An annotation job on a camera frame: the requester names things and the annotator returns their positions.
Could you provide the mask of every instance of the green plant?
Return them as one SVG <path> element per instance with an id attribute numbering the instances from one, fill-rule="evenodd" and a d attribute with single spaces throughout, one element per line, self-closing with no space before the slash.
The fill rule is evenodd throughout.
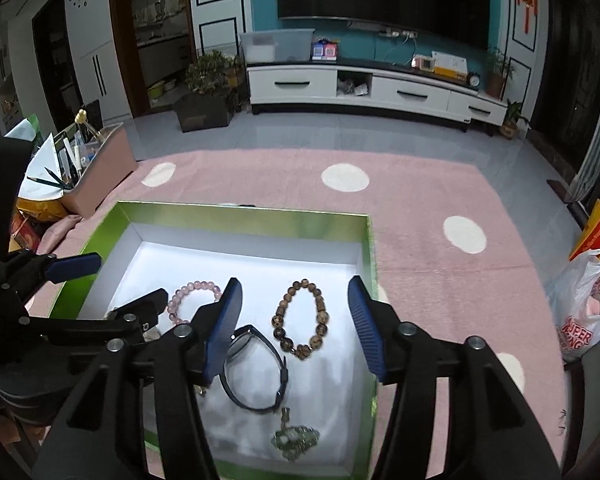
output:
<path id="1" fill-rule="evenodd" d="M 511 79 L 515 72 L 515 67 L 511 64 L 511 58 L 496 46 L 489 47 L 485 60 L 487 70 L 499 76 Z"/>
<path id="2" fill-rule="evenodd" d="M 234 66 L 234 57 L 218 50 L 203 54 L 187 68 L 187 86 L 192 92 L 198 94 L 226 96 L 231 91 L 226 71 Z"/>
<path id="3" fill-rule="evenodd" d="M 522 116 L 522 103 L 519 101 L 509 101 L 507 99 L 507 111 L 504 114 L 504 121 L 518 124 L 518 121 L 522 119 L 526 124 L 529 124 L 529 119 Z"/>

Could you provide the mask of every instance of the pink bead bracelet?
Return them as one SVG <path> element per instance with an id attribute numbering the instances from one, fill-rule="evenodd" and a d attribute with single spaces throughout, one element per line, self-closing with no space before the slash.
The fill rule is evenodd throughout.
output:
<path id="1" fill-rule="evenodd" d="M 182 323 L 188 323 L 189 321 L 185 319 L 180 319 L 178 317 L 178 309 L 182 300 L 185 296 L 188 296 L 190 292 L 194 290 L 210 290 L 214 294 L 214 302 L 220 299 L 222 296 L 222 291 L 220 287 L 217 286 L 214 282 L 189 282 L 187 285 L 183 286 L 176 290 L 176 293 L 171 298 L 171 301 L 167 303 L 167 312 L 169 313 L 169 319 L 173 321 L 174 325 L 180 325 Z"/>

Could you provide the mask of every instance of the black door handle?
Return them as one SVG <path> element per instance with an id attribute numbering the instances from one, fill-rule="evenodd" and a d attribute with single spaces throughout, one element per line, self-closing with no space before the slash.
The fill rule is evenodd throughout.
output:
<path id="1" fill-rule="evenodd" d="M 469 110 L 473 110 L 474 112 L 480 112 L 481 114 L 491 115 L 490 111 L 482 110 L 481 108 L 476 108 L 475 106 L 469 106 Z"/>
<path id="2" fill-rule="evenodd" d="M 425 95 L 425 94 L 412 94 L 411 92 L 404 92 L 402 90 L 396 90 L 396 93 L 398 93 L 400 95 L 404 95 L 406 97 L 415 97 L 416 99 L 426 99 L 427 97 L 429 97 L 428 95 Z"/>
<path id="3" fill-rule="evenodd" d="M 310 81 L 276 81 L 276 86 L 309 86 Z"/>

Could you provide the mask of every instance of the green jewelry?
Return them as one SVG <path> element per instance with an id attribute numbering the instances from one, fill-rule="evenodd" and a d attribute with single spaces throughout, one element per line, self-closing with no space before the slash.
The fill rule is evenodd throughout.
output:
<path id="1" fill-rule="evenodd" d="M 286 424 L 289 422 L 289 411 L 289 408 L 282 408 L 282 425 L 280 431 L 276 431 L 271 439 L 271 443 L 282 451 L 284 458 L 292 462 L 306 453 L 309 448 L 318 444 L 320 433 L 314 428 L 306 426 L 291 426 L 288 428 Z"/>

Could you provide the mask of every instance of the white tv cabinet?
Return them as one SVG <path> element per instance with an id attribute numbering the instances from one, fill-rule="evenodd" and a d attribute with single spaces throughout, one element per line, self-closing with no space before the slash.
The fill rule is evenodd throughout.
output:
<path id="1" fill-rule="evenodd" d="M 424 114 L 462 123 L 471 121 L 501 126 L 506 105 L 487 94 L 434 75 L 421 75 L 389 63 L 302 62 L 258 64 L 247 67 L 251 107 L 264 105 L 348 105 Z M 364 78 L 369 93 L 363 96 L 337 91 L 338 72 Z"/>

